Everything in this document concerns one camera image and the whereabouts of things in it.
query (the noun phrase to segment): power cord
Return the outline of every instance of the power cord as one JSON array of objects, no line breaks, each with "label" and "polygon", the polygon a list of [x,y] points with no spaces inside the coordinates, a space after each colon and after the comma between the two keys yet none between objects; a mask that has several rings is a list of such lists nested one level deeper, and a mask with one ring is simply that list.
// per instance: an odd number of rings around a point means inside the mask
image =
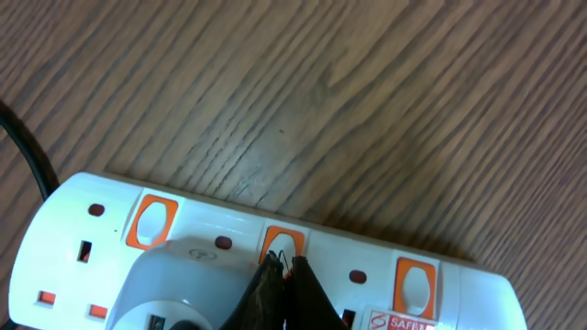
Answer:
[{"label": "power cord", "polygon": [[[2,101],[0,101],[0,126],[12,138],[20,153],[27,160],[28,166],[39,185],[43,201],[46,201],[59,187],[57,174],[55,174],[49,158],[32,133],[30,133],[25,124]],[[8,321],[2,324],[0,330],[15,330],[17,327],[18,324],[15,324],[10,319],[10,316],[8,316]]]}]

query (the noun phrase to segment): red and white label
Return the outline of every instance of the red and white label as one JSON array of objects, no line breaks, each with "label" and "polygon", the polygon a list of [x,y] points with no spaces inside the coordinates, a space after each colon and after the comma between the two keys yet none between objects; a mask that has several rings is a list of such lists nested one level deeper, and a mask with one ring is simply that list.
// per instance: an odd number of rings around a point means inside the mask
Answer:
[{"label": "red and white label", "polygon": [[396,313],[371,311],[369,330],[435,330],[436,324]]}]

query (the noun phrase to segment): wooden surface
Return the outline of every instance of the wooden surface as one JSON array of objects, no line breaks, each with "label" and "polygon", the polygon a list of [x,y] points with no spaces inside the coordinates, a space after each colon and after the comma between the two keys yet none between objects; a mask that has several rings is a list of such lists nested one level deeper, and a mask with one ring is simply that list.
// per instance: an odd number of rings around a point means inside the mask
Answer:
[{"label": "wooden surface", "polygon": [[[587,8],[561,3],[2,0],[0,97],[61,180],[113,172],[468,259],[530,328],[585,329]],[[6,315],[40,199],[4,132],[0,155]]]}]

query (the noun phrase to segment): white power strip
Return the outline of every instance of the white power strip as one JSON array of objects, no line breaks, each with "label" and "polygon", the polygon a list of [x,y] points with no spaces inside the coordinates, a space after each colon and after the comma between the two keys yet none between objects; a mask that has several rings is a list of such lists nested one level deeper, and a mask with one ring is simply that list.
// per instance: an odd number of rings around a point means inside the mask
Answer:
[{"label": "white power strip", "polygon": [[[137,229],[150,203],[166,201],[168,227]],[[460,260],[88,173],[66,181],[33,219],[12,272],[10,316],[49,330],[105,329],[143,248],[183,237],[251,266],[268,247],[293,242],[337,313],[354,313],[354,330],[526,329],[509,281]]]}]

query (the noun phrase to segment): wood grain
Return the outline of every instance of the wood grain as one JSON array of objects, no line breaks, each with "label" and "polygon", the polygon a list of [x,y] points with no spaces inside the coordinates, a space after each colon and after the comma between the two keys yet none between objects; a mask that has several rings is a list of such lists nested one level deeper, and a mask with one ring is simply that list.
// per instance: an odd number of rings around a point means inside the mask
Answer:
[{"label": "wood grain", "polygon": [[[0,1],[0,97],[113,172],[469,259],[587,328],[584,1]],[[0,311],[41,201],[0,132]]]}]

